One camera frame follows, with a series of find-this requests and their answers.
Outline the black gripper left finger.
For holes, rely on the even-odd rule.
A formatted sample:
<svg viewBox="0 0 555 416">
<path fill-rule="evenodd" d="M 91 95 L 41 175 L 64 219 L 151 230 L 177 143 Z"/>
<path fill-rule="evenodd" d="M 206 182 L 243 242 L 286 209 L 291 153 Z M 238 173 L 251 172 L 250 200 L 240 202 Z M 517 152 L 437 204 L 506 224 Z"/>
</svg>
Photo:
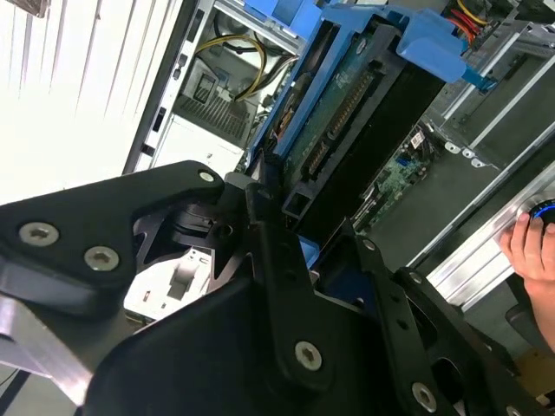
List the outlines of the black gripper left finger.
<svg viewBox="0 0 555 416">
<path fill-rule="evenodd" d="M 25 199 L 1 209 L 1 291 L 76 319 L 121 306 L 136 275 L 181 251 L 212 253 L 210 298 L 232 317 L 222 287 L 253 291 L 255 344 L 242 351 L 259 379 L 328 389 L 331 343 L 298 237 L 284 228 L 269 166 L 239 186 L 193 160 Z"/>
</svg>

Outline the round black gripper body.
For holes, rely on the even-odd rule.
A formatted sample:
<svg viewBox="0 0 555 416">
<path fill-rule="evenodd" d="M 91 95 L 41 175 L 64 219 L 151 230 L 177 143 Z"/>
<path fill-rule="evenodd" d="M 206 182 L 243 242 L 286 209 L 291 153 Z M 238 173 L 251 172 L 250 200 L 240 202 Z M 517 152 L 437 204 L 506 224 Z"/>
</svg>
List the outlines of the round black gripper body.
<svg viewBox="0 0 555 416">
<path fill-rule="evenodd" d="M 401 415 L 379 329 L 323 296 L 328 332 L 317 393 L 276 371 L 262 296 L 249 280 L 226 285 L 115 348 L 88 387 L 87 415 Z"/>
</svg>

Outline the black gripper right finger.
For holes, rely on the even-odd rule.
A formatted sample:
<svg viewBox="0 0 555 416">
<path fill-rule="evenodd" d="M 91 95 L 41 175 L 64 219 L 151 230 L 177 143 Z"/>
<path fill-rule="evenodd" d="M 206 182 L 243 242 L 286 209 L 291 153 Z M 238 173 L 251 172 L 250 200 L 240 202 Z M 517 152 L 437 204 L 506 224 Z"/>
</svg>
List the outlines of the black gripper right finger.
<svg viewBox="0 0 555 416">
<path fill-rule="evenodd" d="M 544 415 L 477 332 L 425 278 L 392 272 L 376 245 L 344 222 L 347 415 Z"/>
</svg>

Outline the person's hand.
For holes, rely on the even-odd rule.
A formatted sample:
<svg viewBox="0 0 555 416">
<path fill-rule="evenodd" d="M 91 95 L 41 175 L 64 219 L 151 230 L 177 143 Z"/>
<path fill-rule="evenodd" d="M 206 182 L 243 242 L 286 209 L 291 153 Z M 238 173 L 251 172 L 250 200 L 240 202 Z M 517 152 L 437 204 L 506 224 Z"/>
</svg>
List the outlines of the person's hand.
<svg viewBox="0 0 555 416">
<path fill-rule="evenodd" d="M 554 351 L 554 224 L 524 212 L 502 233 L 499 247 L 522 278 L 539 332 Z"/>
</svg>

